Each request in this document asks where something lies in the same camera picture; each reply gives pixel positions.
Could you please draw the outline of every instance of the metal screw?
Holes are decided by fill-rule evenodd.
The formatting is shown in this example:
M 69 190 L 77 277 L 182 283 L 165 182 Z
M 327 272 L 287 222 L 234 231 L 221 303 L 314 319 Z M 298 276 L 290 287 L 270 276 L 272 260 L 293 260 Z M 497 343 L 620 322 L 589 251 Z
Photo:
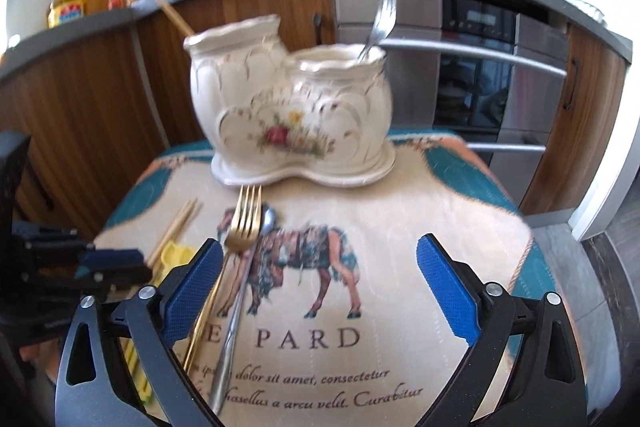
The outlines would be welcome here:
M 90 308 L 94 305 L 95 299 L 93 295 L 87 295 L 84 299 L 80 301 L 81 308 Z
M 490 282 L 484 288 L 489 295 L 492 295 L 494 297 L 499 297 L 500 295 L 502 295 L 502 286 L 500 286 L 497 282 Z
M 138 292 L 138 296 L 141 299 L 150 299 L 156 294 L 156 289 L 153 286 L 145 286 Z
M 546 294 L 546 300 L 549 301 L 549 304 L 553 304 L 554 306 L 558 306 L 562 299 L 557 293 L 549 292 Z

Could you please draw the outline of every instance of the blue gripper pad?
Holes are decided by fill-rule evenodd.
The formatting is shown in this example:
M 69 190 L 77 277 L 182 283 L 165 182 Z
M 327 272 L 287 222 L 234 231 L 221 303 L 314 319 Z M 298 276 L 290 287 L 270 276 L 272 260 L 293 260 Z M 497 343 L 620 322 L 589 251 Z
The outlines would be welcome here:
M 162 337 L 167 346 L 185 339 L 222 271 L 224 254 L 218 241 L 207 239 L 193 260 L 177 266 L 164 279 L 159 291 L 164 302 Z
M 473 346 L 480 335 L 476 302 L 429 235 L 420 238 L 415 254 L 451 331 Z

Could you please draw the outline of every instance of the wooden cabinet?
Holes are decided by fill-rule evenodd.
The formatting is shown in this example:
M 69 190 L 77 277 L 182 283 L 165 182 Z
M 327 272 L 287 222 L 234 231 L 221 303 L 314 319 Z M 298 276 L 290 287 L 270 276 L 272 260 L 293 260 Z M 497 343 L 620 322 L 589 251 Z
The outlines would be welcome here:
M 322 44 L 335 42 L 334 0 L 185 0 L 175 9 L 196 32 L 251 17 L 277 14 L 280 37 L 289 51 L 316 45 L 315 14 L 322 16 Z M 191 105 L 190 58 L 183 38 L 158 12 L 138 23 L 149 82 L 171 145 L 204 138 Z
M 31 134 L 17 202 L 30 221 L 93 238 L 145 167 L 164 150 L 129 29 L 84 39 L 0 84 L 0 129 Z
M 613 130 L 625 80 L 625 60 L 572 26 L 567 78 L 554 127 L 520 205 L 527 216 L 577 207 Z

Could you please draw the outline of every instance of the metal spoon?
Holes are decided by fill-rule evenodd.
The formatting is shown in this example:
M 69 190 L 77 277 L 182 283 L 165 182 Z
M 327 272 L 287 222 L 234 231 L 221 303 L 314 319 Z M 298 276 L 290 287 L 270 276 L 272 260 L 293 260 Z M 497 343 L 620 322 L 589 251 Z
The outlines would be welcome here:
M 260 235 L 265 236 L 276 227 L 276 212 L 268 204 L 262 206 L 262 222 L 260 224 Z M 229 380 L 231 378 L 231 369 L 234 362 L 234 346 L 236 345 L 236 336 L 238 335 L 240 325 L 240 311 L 244 294 L 246 293 L 246 285 L 249 279 L 249 270 L 251 270 L 252 259 L 248 259 L 244 272 L 242 273 L 242 282 L 236 296 L 234 309 L 231 312 L 231 320 L 229 328 L 226 332 L 225 344 L 220 352 L 220 357 L 216 365 L 216 374 L 211 383 L 211 393 L 209 396 L 209 406 L 216 416 L 220 416 L 222 408 L 225 404 L 226 393 L 229 388 Z

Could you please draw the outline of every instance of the horse illustration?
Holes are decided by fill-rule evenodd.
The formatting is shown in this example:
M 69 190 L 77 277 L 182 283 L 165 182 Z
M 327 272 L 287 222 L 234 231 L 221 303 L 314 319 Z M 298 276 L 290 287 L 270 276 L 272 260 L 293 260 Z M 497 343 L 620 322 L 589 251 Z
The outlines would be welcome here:
M 218 226 L 218 237 L 229 227 L 234 211 L 226 211 Z M 248 283 L 252 290 L 252 303 L 247 314 L 256 315 L 262 297 L 269 298 L 273 288 L 280 288 L 284 281 L 284 268 L 290 267 L 300 271 L 318 270 L 320 289 L 318 298 L 305 314 L 306 319 L 313 319 L 322 307 L 322 301 L 333 279 L 342 280 L 347 286 L 351 299 L 348 319 L 357 319 L 362 315 L 362 302 L 356 285 L 360 280 L 358 260 L 346 234 L 326 225 L 309 225 L 299 230 L 274 229 L 260 236 L 256 245 L 242 254 L 238 272 L 233 281 L 231 292 L 218 312 L 219 317 L 226 317 L 229 309 L 236 301 L 246 263 L 251 260 Z

